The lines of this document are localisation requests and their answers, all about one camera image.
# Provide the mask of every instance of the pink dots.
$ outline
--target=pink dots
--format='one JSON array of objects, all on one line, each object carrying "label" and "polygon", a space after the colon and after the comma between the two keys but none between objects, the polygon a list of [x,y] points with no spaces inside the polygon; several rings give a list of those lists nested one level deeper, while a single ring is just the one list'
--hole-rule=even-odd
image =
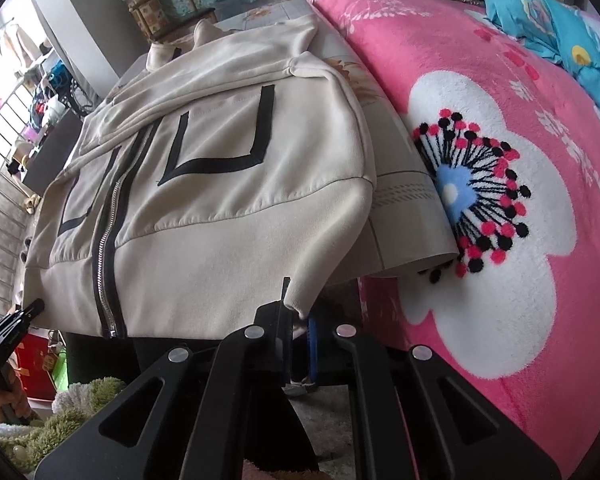
[{"label": "pink dots", "polygon": [[538,73],[538,70],[536,70],[529,64],[525,65],[525,72],[533,81],[538,81],[538,79],[540,79],[540,74]]},{"label": "pink dots", "polygon": [[504,152],[504,154],[502,155],[504,158],[506,158],[507,160],[517,160],[518,158],[520,158],[520,153],[518,152],[518,150],[514,150],[511,149],[508,152]]},{"label": "pink dots", "polygon": [[493,168],[493,176],[496,176],[498,178],[504,178],[505,171],[507,171],[507,168],[504,168],[503,166],[496,164],[496,167]]},{"label": "pink dots", "polygon": [[465,274],[466,274],[466,265],[462,262],[458,263],[456,265],[456,276],[458,278],[464,278]]},{"label": "pink dots", "polygon": [[520,56],[522,57],[527,57],[526,52],[524,50],[522,50],[519,46],[517,46],[516,44],[508,44],[507,45],[511,50],[513,50],[515,53],[520,54]]},{"label": "pink dots", "polygon": [[523,66],[525,64],[525,60],[522,59],[518,54],[511,50],[507,50],[504,53],[504,56],[510,60],[515,66]]},{"label": "pink dots", "polygon": [[503,224],[500,226],[500,234],[507,238],[513,238],[516,234],[516,228],[509,223]]},{"label": "pink dots", "polygon": [[513,207],[516,209],[516,213],[520,216],[526,215],[526,207],[522,202],[516,202]]},{"label": "pink dots", "polygon": [[486,30],[484,30],[483,28],[476,28],[474,30],[474,34],[476,36],[478,36],[479,38],[482,38],[484,41],[491,41],[491,34],[489,34]]},{"label": "pink dots", "polygon": [[493,168],[493,174],[498,178],[504,178],[505,171],[509,167],[509,163],[504,158],[499,158]]},{"label": "pink dots", "polygon": [[507,253],[502,249],[496,249],[491,253],[491,261],[496,265],[503,263],[506,259]]},{"label": "pink dots", "polygon": [[466,248],[466,255],[470,260],[477,260],[482,257],[482,251],[475,245]]},{"label": "pink dots", "polygon": [[480,232],[485,236],[491,236],[496,232],[496,224],[489,220],[480,226]]}]

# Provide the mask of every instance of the hoodie pocket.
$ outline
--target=hoodie pocket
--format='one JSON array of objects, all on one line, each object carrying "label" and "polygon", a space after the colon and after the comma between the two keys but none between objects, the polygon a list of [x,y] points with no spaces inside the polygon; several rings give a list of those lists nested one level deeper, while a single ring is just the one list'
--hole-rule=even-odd
[{"label": "hoodie pocket", "polygon": [[[260,89],[253,142],[247,153],[226,157],[199,156],[178,163],[182,151],[182,141],[184,140],[185,132],[189,126],[189,112],[183,113],[180,116],[178,129],[174,136],[173,143],[171,144],[167,163],[164,168],[164,174],[158,182],[158,186],[167,183],[172,178],[184,174],[233,173],[234,171],[247,170],[248,168],[261,164],[267,152],[269,141],[271,140],[273,102],[274,85],[263,86]],[[241,126],[243,123],[241,121],[234,121],[234,124]]]},{"label": "hoodie pocket", "polygon": [[81,168],[75,176],[62,208],[58,237],[77,228],[90,215],[96,197],[113,169],[119,151],[120,146],[113,149],[109,155],[95,158]]}]

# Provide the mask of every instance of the cream hoodie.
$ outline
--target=cream hoodie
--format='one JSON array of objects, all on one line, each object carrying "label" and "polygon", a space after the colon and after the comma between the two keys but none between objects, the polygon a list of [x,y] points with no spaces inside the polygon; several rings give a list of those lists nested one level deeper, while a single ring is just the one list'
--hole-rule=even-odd
[{"label": "cream hoodie", "polygon": [[368,216],[351,88],[307,52],[316,16],[196,46],[85,121],[46,191],[24,303],[44,328],[223,338],[278,300],[305,317]]}]

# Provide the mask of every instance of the black dots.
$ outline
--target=black dots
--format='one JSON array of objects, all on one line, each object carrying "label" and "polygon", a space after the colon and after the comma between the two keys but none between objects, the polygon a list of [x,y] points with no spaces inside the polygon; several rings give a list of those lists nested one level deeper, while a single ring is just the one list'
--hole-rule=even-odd
[{"label": "black dots", "polygon": [[508,236],[502,236],[502,235],[497,235],[498,236],[498,247],[501,248],[503,251],[508,251],[510,248],[513,247],[513,240],[511,238],[509,238]]},{"label": "black dots", "polygon": [[516,224],[516,233],[520,238],[526,238],[529,234],[529,228],[523,223]]},{"label": "black dots", "polygon": [[516,208],[515,208],[515,207],[513,207],[512,205],[510,205],[510,206],[507,206],[507,207],[503,208],[502,210],[504,211],[504,215],[505,215],[507,218],[515,218],[515,217],[516,217],[516,215],[518,214],[518,213],[516,212]]},{"label": "black dots", "polygon": [[481,236],[475,241],[475,245],[482,252],[486,252],[491,249],[491,240],[489,240],[488,236]]},{"label": "black dots", "polygon": [[469,260],[469,272],[480,272],[484,268],[484,262],[481,258],[474,258],[473,260]]}]

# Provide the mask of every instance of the flower print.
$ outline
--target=flower print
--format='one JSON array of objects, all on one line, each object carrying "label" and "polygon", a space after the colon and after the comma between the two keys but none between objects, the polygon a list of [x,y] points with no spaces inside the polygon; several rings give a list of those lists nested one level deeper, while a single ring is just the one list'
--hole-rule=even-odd
[{"label": "flower print", "polygon": [[[467,269],[462,273],[456,264],[456,272],[443,269],[435,285],[431,285],[430,276],[398,279],[400,304],[407,321],[420,324],[431,312],[444,345],[462,368],[488,379],[514,374],[536,358],[554,325],[557,298],[548,257],[569,254],[575,246],[575,219],[569,193],[551,160],[532,142],[507,128],[497,103],[470,78],[448,71],[427,73],[413,86],[408,109],[405,122],[412,130],[423,123],[440,127],[436,119],[446,116],[450,120],[448,130],[451,124],[464,126],[462,135],[457,135],[457,129],[454,135],[461,144],[464,144],[462,139],[469,142],[464,132],[473,131],[472,142],[482,139],[480,149],[486,164],[493,151],[489,154],[484,149],[485,138],[499,142],[502,157],[498,158],[504,158],[506,147],[510,147],[510,152],[515,150],[513,156],[509,155],[512,160],[505,160],[509,163],[507,169],[516,173],[516,180],[511,184],[506,182],[504,187],[517,186],[518,197],[503,194],[506,207],[513,206],[509,210],[510,215],[515,213],[513,222],[510,226],[504,220],[500,226],[493,219],[493,224],[483,222],[475,226],[476,232],[469,228],[474,238],[459,242],[465,246],[465,254],[478,256],[481,248],[477,238],[490,238],[494,248],[480,255],[482,270]],[[497,176],[488,180],[499,182]],[[531,192],[528,198],[522,195],[522,186]],[[443,200],[445,195],[448,201],[455,193],[450,188],[445,192],[443,187]],[[456,200],[468,204],[471,197],[459,190]],[[462,212],[469,212],[468,217],[472,218],[468,207]],[[517,232],[516,224],[520,222],[527,226],[525,237]],[[508,250],[497,246],[498,235],[509,238]]]},{"label": "flower print", "polygon": [[593,186],[595,182],[600,190],[600,175],[594,170],[593,164],[584,150],[571,139],[568,128],[547,110],[543,109],[541,112],[536,110],[536,115],[538,116],[539,123],[544,126],[546,131],[552,134],[552,136],[560,137],[569,156],[580,165],[585,182],[589,186]]},{"label": "flower print", "polygon": [[521,0],[522,6],[525,9],[525,14],[529,21],[533,23],[539,30],[555,36],[554,26],[551,23],[551,15],[542,0]]},{"label": "flower print", "polygon": [[324,62],[334,67],[344,77],[361,106],[374,103],[382,97],[378,85],[371,80],[366,68],[360,63],[337,57],[327,58]]},{"label": "flower print", "polygon": [[533,101],[534,97],[526,86],[521,81],[509,81],[511,89],[516,93],[520,99],[525,101]]}]

